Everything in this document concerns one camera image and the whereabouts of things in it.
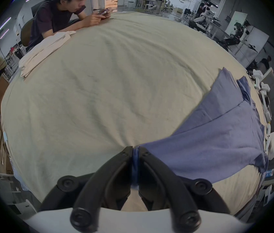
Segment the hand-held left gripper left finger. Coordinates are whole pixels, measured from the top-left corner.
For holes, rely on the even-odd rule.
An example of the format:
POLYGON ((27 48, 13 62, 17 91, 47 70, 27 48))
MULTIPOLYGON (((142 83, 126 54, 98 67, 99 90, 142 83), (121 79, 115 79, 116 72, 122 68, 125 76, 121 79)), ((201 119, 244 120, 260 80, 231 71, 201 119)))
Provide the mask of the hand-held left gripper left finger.
POLYGON ((94 173, 59 178, 40 212, 72 208, 71 225, 82 233, 96 232, 100 208, 121 210, 130 195, 132 153, 132 146, 125 147, 94 173))

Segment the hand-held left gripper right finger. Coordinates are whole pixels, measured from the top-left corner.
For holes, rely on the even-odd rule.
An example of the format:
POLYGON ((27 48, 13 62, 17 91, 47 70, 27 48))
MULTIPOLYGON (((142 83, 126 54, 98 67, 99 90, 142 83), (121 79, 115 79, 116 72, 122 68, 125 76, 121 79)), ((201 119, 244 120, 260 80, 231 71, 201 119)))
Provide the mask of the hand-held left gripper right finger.
POLYGON ((199 209, 231 213, 210 181, 176 175, 144 147, 139 147, 139 195, 150 211, 170 210, 176 233, 193 233, 200 227, 199 209))

